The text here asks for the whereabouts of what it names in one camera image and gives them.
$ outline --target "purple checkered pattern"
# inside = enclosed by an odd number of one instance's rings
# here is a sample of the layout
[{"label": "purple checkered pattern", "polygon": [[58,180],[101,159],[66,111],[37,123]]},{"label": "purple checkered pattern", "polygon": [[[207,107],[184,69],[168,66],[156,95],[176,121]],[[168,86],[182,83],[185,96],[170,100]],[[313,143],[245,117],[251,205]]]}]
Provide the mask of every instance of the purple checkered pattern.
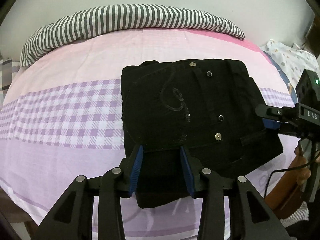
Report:
[{"label": "purple checkered pattern", "polygon": [[294,103],[289,93],[279,92],[270,88],[259,88],[263,99],[268,106],[294,107]]},{"label": "purple checkered pattern", "polygon": [[[294,106],[289,94],[260,88],[270,106]],[[30,92],[4,105],[0,139],[72,148],[124,149],[120,79]]]}]

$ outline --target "bright pink stripe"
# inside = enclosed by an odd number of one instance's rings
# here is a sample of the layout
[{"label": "bright pink stripe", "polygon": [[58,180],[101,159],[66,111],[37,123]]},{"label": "bright pink stripe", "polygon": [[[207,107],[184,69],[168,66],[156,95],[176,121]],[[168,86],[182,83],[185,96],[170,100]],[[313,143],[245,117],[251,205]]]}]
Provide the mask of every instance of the bright pink stripe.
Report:
[{"label": "bright pink stripe", "polygon": [[175,30],[178,30],[178,31],[187,31],[187,32],[190,32],[190,33],[194,33],[194,34],[199,34],[199,35],[203,35],[203,36],[208,36],[208,37],[213,37],[213,38],[216,38],[216,39],[219,39],[219,40],[223,40],[223,41],[227,41],[227,42],[231,42],[231,43],[234,43],[234,44],[237,44],[237,45],[240,45],[242,47],[245,47],[247,49],[250,49],[252,51],[255,51],[255,52],[259,52],[261,53],[265,58],[266,60],[270,63],[270,59],[267,57],[267,55],[265,55],[261,49],[259,49],[259,47],[257,45],[255,45],[254,43],[252,43],[251,41],[248,41],[248,40],[239,40],[235,37],[232,37],[228,34],[224,34],[224,33],[217,33],[217,32],[212,32],[212,31],[207,31],[207,30],[193,30],[193,29],[175,29]]}]

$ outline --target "bed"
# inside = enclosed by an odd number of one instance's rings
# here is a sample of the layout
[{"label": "bed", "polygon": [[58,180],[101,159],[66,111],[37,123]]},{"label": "bed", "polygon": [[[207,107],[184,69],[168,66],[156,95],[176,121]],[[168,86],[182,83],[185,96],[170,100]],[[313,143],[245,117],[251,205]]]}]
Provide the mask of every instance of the bed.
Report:
[{"label": "bed", "polygon": [[[188,58],[241,60],[267,105],[294,106],[276,67],[248,40],[210,30],[141,27],[83,37],[47,50],[31,64],[21,61],[26,66],[13,79],[0,112],[0,186],[40,224],[76,176],[101,176],[125,157],[122,69]],[[271,172],[287,168],[295,157],[297,138],[279,137],[283,153],[247,175],[261,194]],[[268,191],[281,176],[272,177]],[[121,199],[126,239],[196,239],[201,206],[201,199],[187,197],[140,209],[134,196]],[[227,239],[227,198],[225,228]]]}]

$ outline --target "folded black clothing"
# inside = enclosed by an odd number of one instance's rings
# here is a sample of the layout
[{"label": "folded black clothing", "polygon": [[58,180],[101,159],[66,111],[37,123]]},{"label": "folded black clothing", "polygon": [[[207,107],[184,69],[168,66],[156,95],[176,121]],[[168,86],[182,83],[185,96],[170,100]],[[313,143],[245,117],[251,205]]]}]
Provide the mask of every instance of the folded black clothing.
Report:
[{"label": "folded black clothing", "polygon": [[156,207],[188,195],[180,146],[221,176],[246,175],[282,153],[255,114],[263,97],[237,60],[147,61],[122,70],[124,150],[144,156],[136,198]]}]

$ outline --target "wall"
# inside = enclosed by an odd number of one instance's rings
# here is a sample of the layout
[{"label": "wall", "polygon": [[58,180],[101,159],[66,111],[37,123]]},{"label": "wall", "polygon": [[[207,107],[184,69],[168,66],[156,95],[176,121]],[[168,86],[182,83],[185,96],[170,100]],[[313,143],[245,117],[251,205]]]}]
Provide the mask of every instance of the wall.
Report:
[{"label": "wall", "polygon": [[19,59],[26,39],[39,27],[90,7],[118,3],[158,3],[201,9],[225,17],[263,45],[269,39],[301,43],[313,13],[305,0],[17,0],[0,26],[0,51]]}]

